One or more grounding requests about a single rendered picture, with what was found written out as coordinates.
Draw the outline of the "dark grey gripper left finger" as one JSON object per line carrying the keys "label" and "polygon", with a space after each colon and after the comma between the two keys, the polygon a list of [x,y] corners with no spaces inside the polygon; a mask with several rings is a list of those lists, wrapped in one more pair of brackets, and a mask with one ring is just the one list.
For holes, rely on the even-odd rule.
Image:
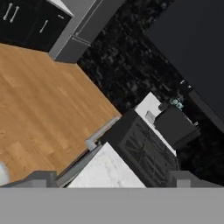
{"label": "dark grey gripper left finger", "polygon": [[27,177],[4,185],[4,187],[54,187],[56,178],[56,171],[34,171]]}

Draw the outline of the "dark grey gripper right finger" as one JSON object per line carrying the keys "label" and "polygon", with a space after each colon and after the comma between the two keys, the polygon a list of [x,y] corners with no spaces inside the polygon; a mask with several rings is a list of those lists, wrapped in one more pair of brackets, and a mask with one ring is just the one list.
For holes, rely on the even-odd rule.
{"label": "dark grey gripper right finger", "polygon": [[189,171],[169,171],[167,186],[177,188],[221,188],[221,185],[197,178]]}

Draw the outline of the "pale grey shaker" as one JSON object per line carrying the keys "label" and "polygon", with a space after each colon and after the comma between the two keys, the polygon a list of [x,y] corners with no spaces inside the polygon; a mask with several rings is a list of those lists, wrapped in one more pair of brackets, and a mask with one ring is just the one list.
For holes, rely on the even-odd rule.
{"label": "pale grey shaker", "polygon": [[150,123],[154,123],[155,121],[155,116],[148,110],[145,118],[150,122]]}

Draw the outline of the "dark bottle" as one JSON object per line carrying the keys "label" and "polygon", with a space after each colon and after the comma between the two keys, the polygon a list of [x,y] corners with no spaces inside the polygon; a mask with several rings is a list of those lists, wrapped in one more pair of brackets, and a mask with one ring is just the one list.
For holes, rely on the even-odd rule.
{"label": "dark bottle", "polygon": [[187,80],[182,80],[178,85],[178,94],[179,95],[188,95],[193,90],[192,86]]}

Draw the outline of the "white round object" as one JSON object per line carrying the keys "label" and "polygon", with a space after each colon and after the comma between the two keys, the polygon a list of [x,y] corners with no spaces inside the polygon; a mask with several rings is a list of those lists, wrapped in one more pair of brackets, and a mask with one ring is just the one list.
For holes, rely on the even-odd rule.
{"label": "white round object", "polygon": [[0,186],[4,186],[10,183],[10,174],[3,162],[0,162]]}

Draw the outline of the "black box appliance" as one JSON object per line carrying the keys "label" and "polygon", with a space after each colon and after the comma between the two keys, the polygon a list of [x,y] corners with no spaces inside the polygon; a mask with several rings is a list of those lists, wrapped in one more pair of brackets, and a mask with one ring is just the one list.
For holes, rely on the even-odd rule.
{"label": "black box appliance", "polygon": [[201,135],[200,129],[176,106],[165,102],[158,108],[161,113],[155,118],[155,129],[175,151],[186,147]]}

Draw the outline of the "teal small object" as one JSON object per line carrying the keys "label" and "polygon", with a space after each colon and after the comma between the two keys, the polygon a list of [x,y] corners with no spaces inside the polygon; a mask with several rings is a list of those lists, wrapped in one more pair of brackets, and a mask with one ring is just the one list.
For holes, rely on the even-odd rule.
{"label": "teal small object", "polygon": [[178,109],[182,109],[184,107],[184,105],[182,104],[182,102],[179,99],[171,99],[170,100],[171,105],[176,106]]}

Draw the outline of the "grey fridge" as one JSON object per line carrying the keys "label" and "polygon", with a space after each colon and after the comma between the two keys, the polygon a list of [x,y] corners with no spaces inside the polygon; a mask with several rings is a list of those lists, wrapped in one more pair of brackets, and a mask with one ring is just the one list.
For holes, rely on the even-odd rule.
{"label": "grey fridge", "polygon": [[62,0],[73,17],[49,52],[58,62],[76,63],[125,0]]}

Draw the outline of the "black cupboard run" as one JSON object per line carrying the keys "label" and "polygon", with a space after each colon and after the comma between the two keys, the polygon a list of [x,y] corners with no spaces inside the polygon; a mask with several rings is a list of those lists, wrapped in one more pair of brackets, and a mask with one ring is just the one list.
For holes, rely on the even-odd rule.
{"label": "black cupboard run", "polygon": [[48,53],[73,16],[62,0],[0,0],[0,43]]}

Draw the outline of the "black wall cabinet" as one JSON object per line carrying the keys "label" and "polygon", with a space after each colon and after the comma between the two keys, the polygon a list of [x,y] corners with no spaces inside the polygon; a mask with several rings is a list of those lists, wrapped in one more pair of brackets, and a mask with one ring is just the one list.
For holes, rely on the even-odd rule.
{"label": "black wall cabinet", "polygon": [[224,133],[224,0],[175,0],[145,32]]}

